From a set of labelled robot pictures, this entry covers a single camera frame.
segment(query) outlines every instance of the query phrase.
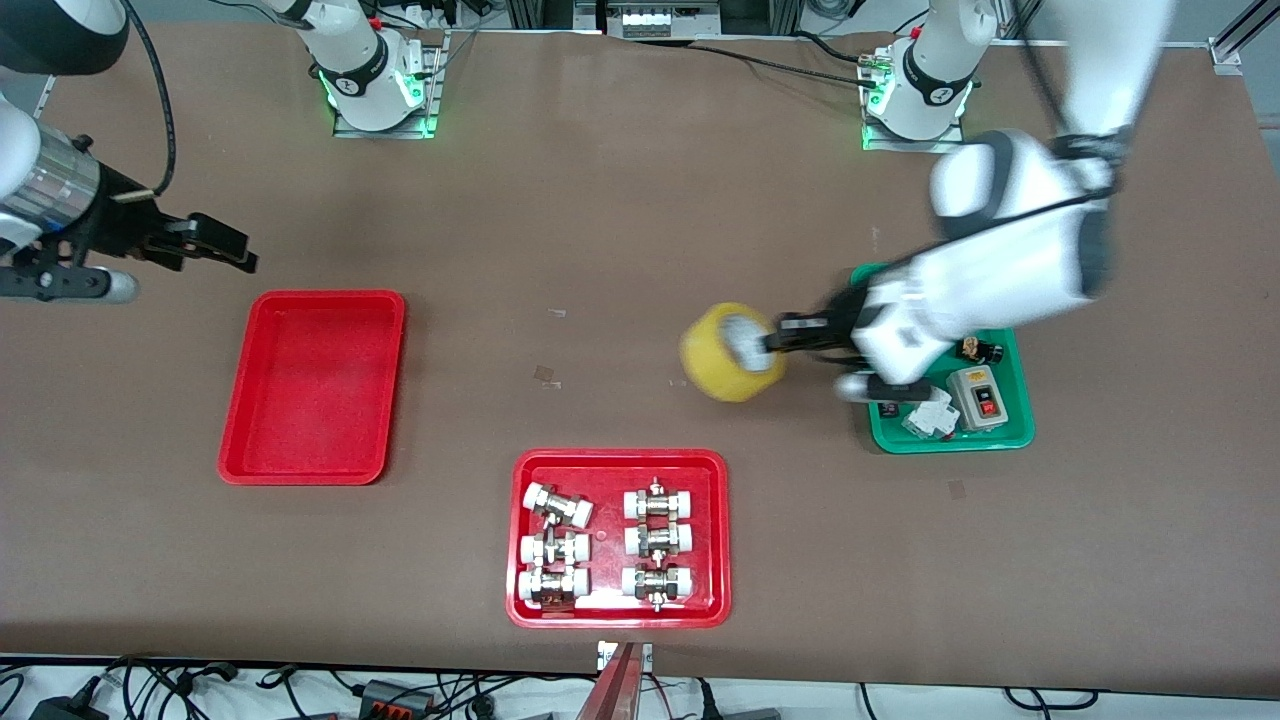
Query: tape roll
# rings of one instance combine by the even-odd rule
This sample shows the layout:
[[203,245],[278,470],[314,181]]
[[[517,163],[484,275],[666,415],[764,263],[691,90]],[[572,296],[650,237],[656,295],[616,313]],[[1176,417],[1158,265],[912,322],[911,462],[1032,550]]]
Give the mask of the tape roll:
[[680,338],[680,361],[685,374],[708,397],[721,402],[744,402],[782,378],[782,354],[762,350],[750,360],[756,368],[744,368],[726,343],[732,333],[760,337],[773,332],[769,320],[739,302],[721,302],[690,325]]

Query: empty red tray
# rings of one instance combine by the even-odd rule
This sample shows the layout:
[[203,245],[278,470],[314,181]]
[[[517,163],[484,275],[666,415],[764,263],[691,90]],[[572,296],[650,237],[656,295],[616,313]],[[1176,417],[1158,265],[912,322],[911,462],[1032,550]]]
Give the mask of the empty red tray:
[[238,486],[362,486],[387,462],[404,299],[280,290],[250,310],[218,471]]
[[[640,559],[627,556],[623,528],[636,521],[622,515],[622,493],[649,487],[654,475],[669,491],[689,491],[694,550],[671,559],[692,570],[694,592],[689,598],[653,606],[622,594],[622,568]],[[534,534],[543,519],[525,510],[522,500],[530,483],[554,486],[559,495],[580,495],[595,503],[586,533],[591,559],[581,566],[590,571],[591,592],[568,611],[543,612],[516,594],[520,538]],[[709,450],[530,450],[516,462],[511,488],[511,528],[507,547],[507,616],[521,628],[712,628],[728,618],[728,468]],[[654,568],[652,562],[646,566]],[[553,566],[561,569],[561,564]]]

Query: table surface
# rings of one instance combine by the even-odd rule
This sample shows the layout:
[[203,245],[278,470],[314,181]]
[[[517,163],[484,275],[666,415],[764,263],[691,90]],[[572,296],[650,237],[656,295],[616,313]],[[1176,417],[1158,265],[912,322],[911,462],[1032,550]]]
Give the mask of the table surface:
[[[154,35],[179,133],[163,205],[247,231],[261,270],[129,263],[131,306],[0,305],[0,650],[585,671],[609,637],[653,641],[669,674],[1280,694],[1280,187],[1240,78],[1204,51],[1164,56],[1108,295],[1019,331],[1034,443],[897,457],[832,366],[797,359],[728,406],[676,355],[714,302],[803,310],[933,237],[933,158],[860,151],[846,87],[486,33],[449,70],[439,137],[337,141],[294,33]],[[733,47],[851,72],[799,42]],[[1014,49],[980,77],[972,131],[1044,133]],[[159,115],[134,42],[60,79],[46,120],[154,182]],[[408,300],[388,471],[224,484],[251,302],[346,287]],[[511,468],[541,446],[721,452],[728,620],[512,625]]]

